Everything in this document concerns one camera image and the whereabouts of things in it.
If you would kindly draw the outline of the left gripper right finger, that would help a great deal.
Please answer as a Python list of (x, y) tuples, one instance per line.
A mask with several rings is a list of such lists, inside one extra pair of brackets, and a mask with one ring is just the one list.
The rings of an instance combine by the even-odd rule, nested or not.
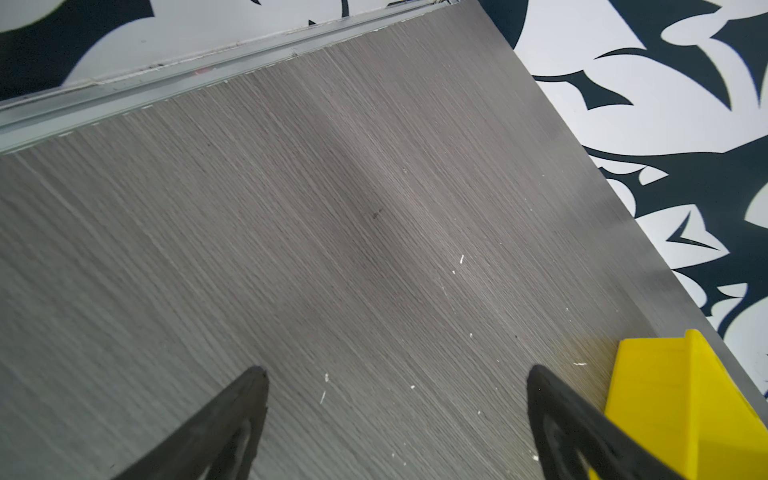
[(547, 367), (526, 383), (527, 408), (547, 479), (679, 479), (681, 476), (627, 436)]

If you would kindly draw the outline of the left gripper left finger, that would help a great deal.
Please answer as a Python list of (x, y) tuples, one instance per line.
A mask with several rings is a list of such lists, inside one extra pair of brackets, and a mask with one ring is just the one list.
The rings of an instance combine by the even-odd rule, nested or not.
[(247, 479), (268, 412), (269, 377), (246, 369), (119, 479)]

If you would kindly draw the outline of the yellow plastic bin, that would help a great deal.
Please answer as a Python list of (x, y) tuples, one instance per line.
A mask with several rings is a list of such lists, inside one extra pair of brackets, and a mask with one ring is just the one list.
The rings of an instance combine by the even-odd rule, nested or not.
[(621, 341), (604, 413), (686, 479), (767, 476), (767, 428), (697, 330)]

